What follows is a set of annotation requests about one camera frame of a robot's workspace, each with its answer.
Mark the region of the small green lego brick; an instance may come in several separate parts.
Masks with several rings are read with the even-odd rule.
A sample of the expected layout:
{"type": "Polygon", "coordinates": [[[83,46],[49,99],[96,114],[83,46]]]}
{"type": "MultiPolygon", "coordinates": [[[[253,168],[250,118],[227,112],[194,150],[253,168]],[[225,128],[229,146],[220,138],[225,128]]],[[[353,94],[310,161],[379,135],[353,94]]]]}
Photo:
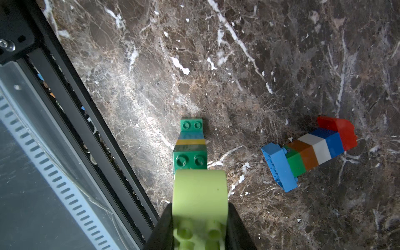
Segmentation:
{"type": "Polygon", "coordinates": [[[301,154],[298,151],[296,151],[286,145],[284,146],[284,148],[287,151],[285,156],[286,156],[286,159],[288,161],[288,164],[290,166],[291,172],[294,175],[294,177],[298,177],[298,176],[306,173],[306,168],[303,163],[301,154]]]}

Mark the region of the long green lego brick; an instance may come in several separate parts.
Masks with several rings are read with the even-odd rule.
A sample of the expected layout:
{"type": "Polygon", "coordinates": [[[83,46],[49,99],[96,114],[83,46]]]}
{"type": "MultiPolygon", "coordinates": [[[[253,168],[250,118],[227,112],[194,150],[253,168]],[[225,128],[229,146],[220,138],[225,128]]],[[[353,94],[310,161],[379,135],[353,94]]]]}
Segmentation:
{"type": "Polygon", "coordinates": [[[190,118],[180,120],[181,131],[197,131],[203,132],[203,120],[190,118]]]}

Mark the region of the long blue lego brick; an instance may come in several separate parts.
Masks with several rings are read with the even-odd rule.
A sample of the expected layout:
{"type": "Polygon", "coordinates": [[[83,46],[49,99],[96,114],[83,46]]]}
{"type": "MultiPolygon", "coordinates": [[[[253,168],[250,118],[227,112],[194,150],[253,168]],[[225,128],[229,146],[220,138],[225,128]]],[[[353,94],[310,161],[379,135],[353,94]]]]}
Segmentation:
{"type": "Polygon", "coordinates": [[[298,186],[297,178],[292,173],[286,158],[287,150],[279,144],[268,143],[261,148],[261,151],[277,184],[285,192],[295,189],[298,186]]]}

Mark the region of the white lego brick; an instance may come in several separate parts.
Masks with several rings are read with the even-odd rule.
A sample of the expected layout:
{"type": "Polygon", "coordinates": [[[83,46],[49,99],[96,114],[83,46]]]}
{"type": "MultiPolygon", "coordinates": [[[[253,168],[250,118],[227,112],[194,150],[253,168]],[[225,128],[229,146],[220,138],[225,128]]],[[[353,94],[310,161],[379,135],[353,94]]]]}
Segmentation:
{"type": "Polygon", "coordinates": [[[332,159],[327,142],[324,138],[308,133],[298,138],[298,140],[313,147],[319,165],[332,159]]]}

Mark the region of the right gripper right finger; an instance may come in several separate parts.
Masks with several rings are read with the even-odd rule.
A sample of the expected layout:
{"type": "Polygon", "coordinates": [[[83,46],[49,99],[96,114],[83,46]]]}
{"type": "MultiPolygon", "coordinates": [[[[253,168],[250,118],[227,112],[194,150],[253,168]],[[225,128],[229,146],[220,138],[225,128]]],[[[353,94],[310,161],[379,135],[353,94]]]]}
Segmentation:
{"type": "Polygon", "coordinates": [[[257,250],[249,232],[232,203],[228,203],[227,250],[257,250]]]}

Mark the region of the cyan lego brick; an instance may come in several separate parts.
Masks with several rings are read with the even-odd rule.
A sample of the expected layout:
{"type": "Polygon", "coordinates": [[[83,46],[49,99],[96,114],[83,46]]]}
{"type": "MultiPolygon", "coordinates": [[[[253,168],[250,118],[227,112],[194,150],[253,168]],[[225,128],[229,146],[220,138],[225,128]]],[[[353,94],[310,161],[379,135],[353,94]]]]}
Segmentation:
{"type": "Polygon", "coordinates": [[[199,140],[204,139],[204,134],[201,131],[181,131],[179,140],[199,140]]]}

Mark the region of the black mounting rail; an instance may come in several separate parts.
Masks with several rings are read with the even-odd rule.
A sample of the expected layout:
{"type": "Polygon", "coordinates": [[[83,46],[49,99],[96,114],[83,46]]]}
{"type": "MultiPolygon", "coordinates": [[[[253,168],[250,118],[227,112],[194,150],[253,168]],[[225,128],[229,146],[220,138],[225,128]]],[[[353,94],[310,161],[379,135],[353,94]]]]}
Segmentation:
{"type": "Polygon", "coordinates": [[[159,216],[35,1],[1,1],[1,64],[8,62],[18,63],[30,76],[43,76],[55,95],[51,109],[74,141],[89,150],[89,169],[135,244],[144,249],[159,216]]]}

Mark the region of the white perforated strip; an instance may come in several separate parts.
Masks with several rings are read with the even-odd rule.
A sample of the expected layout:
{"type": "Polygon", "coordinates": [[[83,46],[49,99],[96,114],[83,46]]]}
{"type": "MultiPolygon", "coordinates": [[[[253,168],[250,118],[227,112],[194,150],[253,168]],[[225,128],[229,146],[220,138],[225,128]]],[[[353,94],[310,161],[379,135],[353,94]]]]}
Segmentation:
{"type": "Polygon", "coordinates": [[[1,122],[58,196],[95,249],[120,249],[79,188],[59,169],[31,136],[3,94],[1,94],[1,122]]]}

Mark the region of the red lego brick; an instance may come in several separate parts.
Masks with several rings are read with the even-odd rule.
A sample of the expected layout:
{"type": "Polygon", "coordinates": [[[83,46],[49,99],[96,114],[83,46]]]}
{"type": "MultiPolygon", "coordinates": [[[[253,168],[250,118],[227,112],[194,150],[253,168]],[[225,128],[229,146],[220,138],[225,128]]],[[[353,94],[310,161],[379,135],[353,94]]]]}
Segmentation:
{"type": "Polygon", "coordinates": [[[358,145],[355,134],[355,126],[346,119],[319,116],[318,127],[339,133],[345,151],[353,149],[358,145]]]}

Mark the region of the cream lego brick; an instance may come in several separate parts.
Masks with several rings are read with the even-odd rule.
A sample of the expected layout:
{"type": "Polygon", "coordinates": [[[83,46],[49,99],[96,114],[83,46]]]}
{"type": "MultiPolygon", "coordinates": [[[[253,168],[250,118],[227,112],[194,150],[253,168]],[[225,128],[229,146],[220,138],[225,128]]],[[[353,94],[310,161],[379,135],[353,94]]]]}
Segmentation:
{"type": "Polygon", "coordinates": [[[176,250],[226,248],[228,189],[223,170],[177,170],[172,201],[176,250]]]}

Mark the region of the yellow lego brick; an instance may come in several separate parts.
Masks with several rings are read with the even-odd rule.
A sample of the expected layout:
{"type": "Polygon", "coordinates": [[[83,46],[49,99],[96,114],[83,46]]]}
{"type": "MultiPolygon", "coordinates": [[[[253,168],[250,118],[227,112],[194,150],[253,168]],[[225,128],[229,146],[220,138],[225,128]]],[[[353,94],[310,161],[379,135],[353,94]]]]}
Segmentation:
{"type": "Polygon", "coordinates": [[[179,139],[176,145],[205,145],[205,139],[179,139]]]}

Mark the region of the dark blue lego brick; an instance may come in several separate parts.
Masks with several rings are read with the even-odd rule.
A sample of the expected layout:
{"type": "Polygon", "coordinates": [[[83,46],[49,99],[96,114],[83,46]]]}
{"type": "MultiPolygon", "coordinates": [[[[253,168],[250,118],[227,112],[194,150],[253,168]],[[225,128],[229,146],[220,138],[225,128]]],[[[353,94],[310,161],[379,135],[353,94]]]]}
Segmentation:
{"type": "Polygon", "coordinates": [[[310,132],[310,134],[325,139],[331,158],[335,158],[344,153],[342,140],[337,131],[317,128],[316,130],[310,132]]]}

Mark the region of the orange lego brick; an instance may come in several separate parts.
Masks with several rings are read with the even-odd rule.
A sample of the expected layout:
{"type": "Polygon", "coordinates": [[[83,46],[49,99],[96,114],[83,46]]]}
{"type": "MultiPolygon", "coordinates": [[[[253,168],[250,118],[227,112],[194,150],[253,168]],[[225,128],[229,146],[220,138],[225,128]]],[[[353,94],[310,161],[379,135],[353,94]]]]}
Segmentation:
{"type": "Polygon", "coordinates": [[[303,164],[306,171],[309,171],[317,166],[319,166],[314,148],[312,145],[302,142],[300,140],[295,140],[286,145],[289,149],[295,150],[300,153],[303,164]]]}

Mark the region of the dark green lego brick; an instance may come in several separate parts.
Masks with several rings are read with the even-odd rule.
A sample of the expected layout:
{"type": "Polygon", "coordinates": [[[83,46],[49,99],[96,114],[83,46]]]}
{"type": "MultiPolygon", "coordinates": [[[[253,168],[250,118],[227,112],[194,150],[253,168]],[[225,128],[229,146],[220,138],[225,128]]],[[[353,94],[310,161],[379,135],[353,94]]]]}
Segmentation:
{"type": "Polygon", "coordinates": [[[179,169],[207,169],[206,145],[176,145],[173,150],[174,175],[179,169]]]}

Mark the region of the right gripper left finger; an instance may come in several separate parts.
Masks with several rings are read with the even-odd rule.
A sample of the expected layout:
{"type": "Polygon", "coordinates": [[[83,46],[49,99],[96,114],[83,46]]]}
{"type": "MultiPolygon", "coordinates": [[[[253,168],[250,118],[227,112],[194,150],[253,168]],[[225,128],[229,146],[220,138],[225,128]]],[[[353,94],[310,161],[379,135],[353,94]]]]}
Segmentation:
{"type": "Polygon", "coordinates": [[[174,224],[172,216],[172,204],[168,204],[150,238],[147,240],[144,250],[174,249],[174,224]]]}

